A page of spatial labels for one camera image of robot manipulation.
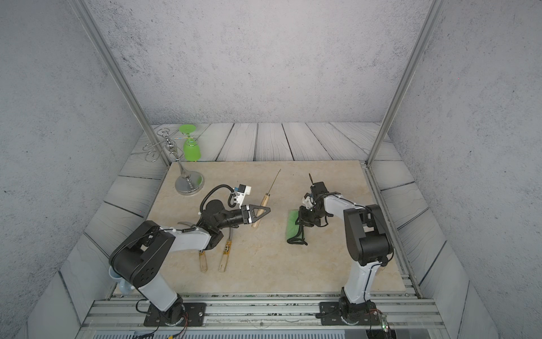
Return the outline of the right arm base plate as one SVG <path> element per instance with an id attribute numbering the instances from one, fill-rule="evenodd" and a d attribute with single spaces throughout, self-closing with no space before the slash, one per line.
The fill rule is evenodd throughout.
<path id="1" fill-rule="evenodd" d="M 323 326 L 377 326 L 381 319 L 374 303 L 321 302 L 315 314 Z"/>

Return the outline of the sickle with wooden handle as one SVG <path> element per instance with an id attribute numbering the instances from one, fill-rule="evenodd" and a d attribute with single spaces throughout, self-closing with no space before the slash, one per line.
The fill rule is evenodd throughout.
<path id="1" fill-rule="evenodd" d="M 264 194 L 263 200 L 261 201 L 261 206 L 266 206 L 266 207 L 268 206 L 268 202 L 270 200 L 270 192 L 271 192 L 271 190 L 272 190 L 272 188 L 273 188 L 273 186 L 274 186 L 280 172 L 281 172 L 281 170 L 279 170 L 277 175 L 275 176 L 275 179 L 273 180 L 268 192 Z M 253 228 L 257 229 L 260 223 L 261 223 L 261 220 L 260 220 L 260 222 L 258 224 L 253 225 Z"/>

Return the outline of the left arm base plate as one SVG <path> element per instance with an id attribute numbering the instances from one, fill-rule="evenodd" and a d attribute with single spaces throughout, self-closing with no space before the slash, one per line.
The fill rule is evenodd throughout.
<path id="1" fill-rule="evenodd" d="M 150 305 L 143 325 L 146 327 L 201 327 L 206 314 L 207 304 L 204 302 L 176 303 L 167 311 L 160 311 Z"/>

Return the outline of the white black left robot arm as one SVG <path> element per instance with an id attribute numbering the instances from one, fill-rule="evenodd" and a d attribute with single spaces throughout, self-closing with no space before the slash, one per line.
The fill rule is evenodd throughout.
<path id="1" fill-rule="evenodd" d="M 187 229 L 163 228 L 147 220 L 110 255 L 110 276 L 129 284 L 160 312 L 180 310 L 182 297 L 160 273 L 167 256 L 178 251 L 214 249 L 224 237 L 224 228 L 250 225 L 269 213 L 270 208 L 253 204 L 228 210 L 223 202 L 213 199 L 200 207 L 200 220 Z"/>

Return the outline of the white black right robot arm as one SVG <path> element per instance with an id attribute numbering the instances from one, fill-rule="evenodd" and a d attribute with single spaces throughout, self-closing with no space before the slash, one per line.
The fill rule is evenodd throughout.
<path id="1" fill-rule="evenodd" d="M 385 267 L 394 254 L 379 205 L 361 205 L 338 192 L 330 192 L 323 182 L 311 185 L 303 198 L 295 224 L 298 235 L 305 227 L 325 227 L 330 217 L 344 223 L 347 251 L 353 261 L 349 279 L 342 288 L 343 304 L 368 306 L 376 271 Z"/>

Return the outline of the green fluffy rag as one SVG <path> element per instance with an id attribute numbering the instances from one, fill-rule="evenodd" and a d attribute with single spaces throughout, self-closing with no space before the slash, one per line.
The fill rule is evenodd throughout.
<path id="1" fill-rule="evenodd" d="M 299 225 L 298 223 L 299 211 L 291 210 L 288 213 L 287 217 L 287 226 L 286 226 L 286 240 L 298 237 Z"/>

